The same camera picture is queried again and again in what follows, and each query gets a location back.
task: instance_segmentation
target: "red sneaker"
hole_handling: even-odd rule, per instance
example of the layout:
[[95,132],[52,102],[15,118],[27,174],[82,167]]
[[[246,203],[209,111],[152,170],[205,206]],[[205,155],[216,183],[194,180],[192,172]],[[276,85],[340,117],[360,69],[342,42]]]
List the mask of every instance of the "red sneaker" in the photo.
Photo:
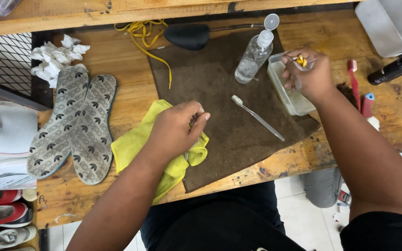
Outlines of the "red sneaker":
[[17,201],[23,195],[23,190],[0,190],[0,205]]
[[32,222],[32,210],[24,203],[0,205],[0,226],[22,227]]

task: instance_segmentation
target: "wooden workbench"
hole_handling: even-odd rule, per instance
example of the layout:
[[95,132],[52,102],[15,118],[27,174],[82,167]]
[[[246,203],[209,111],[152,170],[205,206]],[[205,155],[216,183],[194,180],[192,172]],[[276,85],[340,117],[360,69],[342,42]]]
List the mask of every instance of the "wooden workbench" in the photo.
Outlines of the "wooden workbench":
[[8,16],[0,17],[0,35],[351,1],[353,0],[23,0]]
[[[263,18],[208,23],[210,27],[218,27],[261,22]],[[381,122],[380,132],[398,152],[402,152],[402,77],[378,86],[372,86],[366,81],[367,74],[394,59],[382,59],[377,55],[354,11],[286,15],[280,16],[280,20],[277,31],[284,49],[309,45],[328,54],[332,60],[335,83],[349,83],[347,59],[357,61],[358,71],[355,72],[355,76],[359,81],[360,93],[375,94],[376,100],[372,110],[374,116]],[[225,34],[225,32],[216,33],[213,37]],[[151,103],[158,98],[148,59],[135,47],[131,37],[124,35],[123,31],[98,30],[70,35],[81,39],[84,45],[91,45],[82,62],[91,76],[105,73],[115,76],[118,80],[118,91],[109,118],[111,132],[114,139],[117,139],[138,125]],[[156,46],[166,44],[168,42],[161,38]],[[41,115],[41,121],[46,121],[49,116],[45,113]],[[312,116],[318,119],[316,112],[312,113]],[[321,127],[304,141],[192,193],[185,193],[182,183],[179,183],[160,203],[335,166],[336,162]],[[115,178],[115,163],[113,163],[111,171],[102,183],[94,186],[85,185],[75,174],[72,162],[68,159],[66,164],[52,176],[38,181],[37,226],[45,228],[81,220]]]

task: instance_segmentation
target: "gray pants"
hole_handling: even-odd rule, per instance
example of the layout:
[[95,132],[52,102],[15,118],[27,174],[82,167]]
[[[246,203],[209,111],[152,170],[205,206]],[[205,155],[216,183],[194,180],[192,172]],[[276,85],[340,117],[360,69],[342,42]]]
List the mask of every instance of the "gray pants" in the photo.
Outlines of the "gray pants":
[[306,197],[320,208],[332,207],[338,200],[343,178],[339,168],[328,168],[300,175]]

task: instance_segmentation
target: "crumpled tissue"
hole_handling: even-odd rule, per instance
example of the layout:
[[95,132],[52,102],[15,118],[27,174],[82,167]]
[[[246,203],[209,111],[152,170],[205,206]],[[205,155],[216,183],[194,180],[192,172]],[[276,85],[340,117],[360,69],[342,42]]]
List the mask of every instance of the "crumpled tissue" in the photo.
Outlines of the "crumpled tissue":
[[[59,72],[69,66],[72,61],[82,60],[82,54],[91,48],[89,45],[81,45],[80,42],[79,39],[65,34],[62,41],[63,47],[57,47],[53,43],[47,42],[41,47],[34,48],[30,57],[42,62],[39,66],[33,67],[30,72],[32,75],[46,80],[51,88],[56,88]],[[81,63],[76,66],[86,70],[85,65]]]

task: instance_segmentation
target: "yellow microfiber cloth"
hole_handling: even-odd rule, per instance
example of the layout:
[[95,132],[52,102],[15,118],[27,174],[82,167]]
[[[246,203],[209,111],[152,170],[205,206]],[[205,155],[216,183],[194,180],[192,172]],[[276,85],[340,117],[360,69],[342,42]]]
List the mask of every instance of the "yellow microfiber cloth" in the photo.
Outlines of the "yellow microfiber cloth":
[[[165,100],[153,102],[140,125],[122,135],[111,144],[114,159],[116,160],[117,174],[131,163],[145,145],[150,136],[154,121],[159,113],[170,107],[172,107],[172,105]],[[202,133],[198,142],[188,151],[188,162],[183,155],[178,156],[170,162],[159,181],[158,189],[153,199],[153,205],[184,178],[185,170],[189,163],[191,166],[196,166],[204,161],[207,157],[207,149],[205,146],[208,142],[209,138]]]

